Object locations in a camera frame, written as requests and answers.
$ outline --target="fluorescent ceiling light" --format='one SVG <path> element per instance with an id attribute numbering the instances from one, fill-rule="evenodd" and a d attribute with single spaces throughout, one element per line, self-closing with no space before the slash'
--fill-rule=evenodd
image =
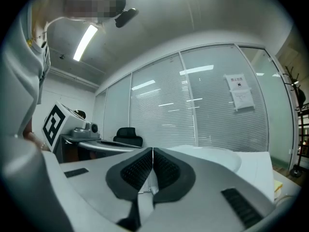
<path id="1" fill-rule="evenodd" d="M 160 88 L 159 88 L 159 89 L 152 90 L 152 91 L 149 91 L 149 92 L 146 92 L 146 93 L 142 93 L 142 94 L 140 94 L 140 95 L 137 95 L 136 97 L 140 97 L 140 96 L 143 96 L 143 95 L 151 94 L 151 93 L 156 92 L 156 91 L 158 91 L 158 90 L 160 90 Z"/>
<path id="2" fill-rule="evenodd" d="M 153 84 L 153 83 L 155 83 L 155 81 L 154 81 L 154 80 L 151 80 L 151 81 L 149 81 L 149 82 L 142 83 L 142 84 L 140 84 L 140 85 L 137 85 L 137 86 L 133 87 L 132 90 L 136 90 L 136 89 L 139 89 L 139 88 L 148 86 L 148 85 Z"/>
<path id="3" fill-rule="evenodd" d="M 166 104 L 162 104 L 162 105 L 159 105 L 159 106 L 168 106 L 168 105 L 173 105 L 174 103 L 166 103 Z"/>
<path id="4" fill-rule="evenodd" d="M 192 68 L 192 69 L 188 69 L 185 71 L 181 71 L 179 72 L 180 75 L 185 75 L 190 74 L 190 73 L 194 73 L 194 72 L 202 72 L 202 71 L 209 71 L 213 69 L 213 65 L 206 65 L 206 66 L 201 66 L 201 67 L 196 67 L 196 68 Z"/>
<path id="5" fill-rule="evenodd" d="M 90 40 L 92 39 L 92 37 L 95 35 L 95 33 L 97 32 L 97 28 L 90 25 L 86 31 L 86 33 L 84 34 L 82 40 L 80 41 L 77 50 L 75 52 L 75 55 L 73 57 L 74 60 L 79 61 L 87 47 L 87 45 L 89 44 Z"/>
<path id="6" fill-rule="evenodd" d="M 187 100 L 187 102 L 192 102 L 192 101 L 199 101 L 199 100 L 202 100 L 203 98 L 198 98 L 198 99 L 193 99 L 193 100 Z"/>

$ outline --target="ceiling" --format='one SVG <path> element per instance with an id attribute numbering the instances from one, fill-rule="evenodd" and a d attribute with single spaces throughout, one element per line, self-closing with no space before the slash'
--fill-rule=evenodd
<path id="1" fill-rule="evenodd" d="M 293 78 L 299 75 L 299 82 L 309 77 L 308 50 L 296 26 L 293 26 L 285 44 L 276 57 L 284 69 L 292 70 Z"/>
<path id="2" fill-rule="evenodd" d="M 61 19 L 48 29 L 52 66 L 97 85 L 138 55 L 169 39 L 202 30 L 228 29 L 259 35 L 272 0 L 127 0 L 140 13 L 123 28 L 105 24 L 73 60 L 87 23 Z"/>

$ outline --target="white desk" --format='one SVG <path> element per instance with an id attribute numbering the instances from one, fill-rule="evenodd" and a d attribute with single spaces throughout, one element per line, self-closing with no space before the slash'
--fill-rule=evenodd
<path id="1" fill-rule="evenodd" d="M 297 196 L 301 190 L 301 187 L 288 179 L 287 177 L 281 175 L 280 173 L 273 170 L 274 179 L 282 182 L 283 186 L 281 188 L 281 194 L 278 197 L 281 198 L 285 195 Z"/>
<path id="2" fill-rule="evenodd" d="M 169 149 L 225 166 L 274 202 L 274 178 L 268 152 L 233 152 L 215 147 L 202 148 L 191 145 Z"/>

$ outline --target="office chair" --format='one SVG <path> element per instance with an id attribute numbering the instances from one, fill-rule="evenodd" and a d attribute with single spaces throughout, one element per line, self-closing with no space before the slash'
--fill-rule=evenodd
<path id="1" fill-rule="evenodd" d="M 117 131 L 117 135 L 114 137 L 113 141 L 139 147 L 143 144 L 143 139 L 136 135 L 134 127 L 120 128 Z"/>

